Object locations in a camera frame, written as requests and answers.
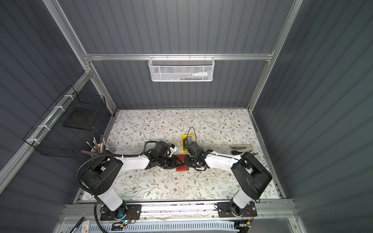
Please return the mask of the yellow plastic card tray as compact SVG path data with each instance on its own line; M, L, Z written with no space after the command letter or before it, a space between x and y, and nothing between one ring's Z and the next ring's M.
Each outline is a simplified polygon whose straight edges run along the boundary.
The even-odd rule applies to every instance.
M191 144L192 142L195 142L195 141L196 141L195 134L182 135L182 150L183 150L183 152L188 153L187 147L189 146L189 144Z

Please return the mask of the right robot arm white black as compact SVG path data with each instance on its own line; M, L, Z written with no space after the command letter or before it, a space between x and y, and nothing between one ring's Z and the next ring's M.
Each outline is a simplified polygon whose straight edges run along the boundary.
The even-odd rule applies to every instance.
M204 151L196 142L191 142L186 149L189 156L185 166L198 171L220 169L234 175L240 188L230 201L230 209L236 215L251 201L259 200L272 180L270 172L250 152L232 156L219 154L212 150Z

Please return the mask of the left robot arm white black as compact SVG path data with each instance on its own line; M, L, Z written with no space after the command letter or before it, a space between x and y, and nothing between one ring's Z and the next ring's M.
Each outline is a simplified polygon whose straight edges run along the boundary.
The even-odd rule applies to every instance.
M113 183L119 173L131 170L148 170L159 166L172 170L184 165L175 154L176 147L163 141L147 141L139 154L113 154L109 150L101 154L83 150L90 154L88 159L78 168L75 179L85 192L91 194L99 203L110 211L117 211L125 202L116 192Z

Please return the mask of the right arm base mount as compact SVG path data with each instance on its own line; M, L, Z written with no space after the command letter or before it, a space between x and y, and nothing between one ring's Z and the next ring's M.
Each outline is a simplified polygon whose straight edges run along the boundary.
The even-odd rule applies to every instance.
M227 217L256 217L257 211L254 202L248 203L244 208L239 208L233 202L218 202L214 205L220 218Z

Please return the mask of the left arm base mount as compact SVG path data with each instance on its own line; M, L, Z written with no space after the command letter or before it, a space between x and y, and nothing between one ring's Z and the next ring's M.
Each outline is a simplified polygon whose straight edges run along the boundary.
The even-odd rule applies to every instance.
M141 215L142 205L139 204L123 204L117 210L111 211L106 205L100 209L101 221L114 220L139 220Z

